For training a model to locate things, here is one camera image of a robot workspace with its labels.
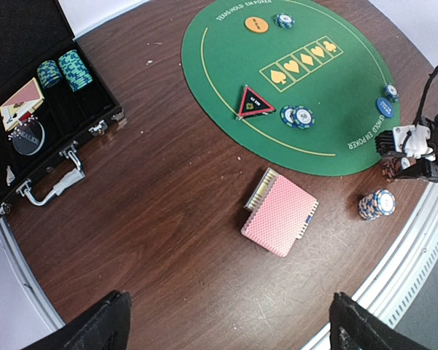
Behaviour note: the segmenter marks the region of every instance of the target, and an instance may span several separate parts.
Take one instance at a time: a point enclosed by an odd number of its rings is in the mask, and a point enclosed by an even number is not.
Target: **floor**
[[[438,350],[438,261],[396,330],[432,350]]]

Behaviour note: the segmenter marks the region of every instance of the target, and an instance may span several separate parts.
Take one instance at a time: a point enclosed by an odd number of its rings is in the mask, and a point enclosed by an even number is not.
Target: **blue poker chip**
[[[388,101],[386,98],[379,97],[377,99],[377,108],[378,111],[385,117],[391,119],[394,117],[394,108],[390,101]]]
[[[274,23],[281,28],[289,29],[295,25],[295,20],[290,15],[280,13],[274,17]]]
[[[399,94],[393,84],[387,84],[383,89],[383,92],[389,101],[393,103],[399,101]]]
[[[315,116],[307,107],[298,106],[293,111],[293,123],[299,129],[309,129],[315,124]]]
[[[388,190],[380,190],[375,193],[374,202],[378,214],[389,216],[396,210],[396,199]]]
[[[293,113],[295,112],[295,108],[292,106],[284,106],[280,110],[280,119],[291,128],[297,128],[297,125],[293,122]]]
[[[62,78],[61,72],[55,61],[42,62],[37,69],[37,76],[45,89],[51,88]]]
[[[93,81],[93,77],[76,50],[68,51],[62,55],[58,59],[58,63],[73,92],[78,91]]]

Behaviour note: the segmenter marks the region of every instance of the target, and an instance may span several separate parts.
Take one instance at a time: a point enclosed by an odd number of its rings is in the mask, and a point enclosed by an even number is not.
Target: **white wall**
[[[59,0],[76,37],[148,0]]]
[[[438,0],[370,0],[423,53],[438,64]]]

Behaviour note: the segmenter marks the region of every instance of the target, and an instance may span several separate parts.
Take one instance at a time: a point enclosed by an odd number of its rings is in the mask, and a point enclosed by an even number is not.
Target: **black briefcase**
[[[48,60],[58,63],[71,50],[76,50],[92,81],[74,91],[62,74],[58,83],[44,88],[37,75],[38,67]],[[9,212],[16,196],[22,195],[34,205],[43,206],[83,179],[78,149],[93,137],[103,135],[124,116],[74,40],[57,0],[0,0],[0,106],[33,77],[44,96],[44,102],[32,112],[31,118],[36,118],[34,127],[42,126],[40,139],[29,138],[36,143],[41,141],[38,151],[32,155],[18,152],[13,139],[9,139],[12,133],[5,131],[0,116],[0,217]],[[26,124],[28,116],[23,116],[20,122]],[[45,198],[36,199],[33,186],[63,161],[73,162],[74,169]]]

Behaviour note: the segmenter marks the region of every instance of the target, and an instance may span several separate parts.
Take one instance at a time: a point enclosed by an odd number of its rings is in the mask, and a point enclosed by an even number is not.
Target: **metal latch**
[[[10,209],[11,209],[11,205],[8,204],[8,203],[3,202],[3,203],[0,205],[0,215],[3,216],[3,215],[5,215],[5,214],[8,214],[9,211],[10,211]]]
[[[105,134],[105,131],[107,130],[108,126],[105,123],[105,120],[101,120],[99,124],[93,126],[92,128],[89,128],[89,132],[94,136],[101,136]]]
[[[115,120],[116,122],[120,122],[125,117],[125,112],[122,111],[120,113],[117,113],[112,116],[112,120]]]

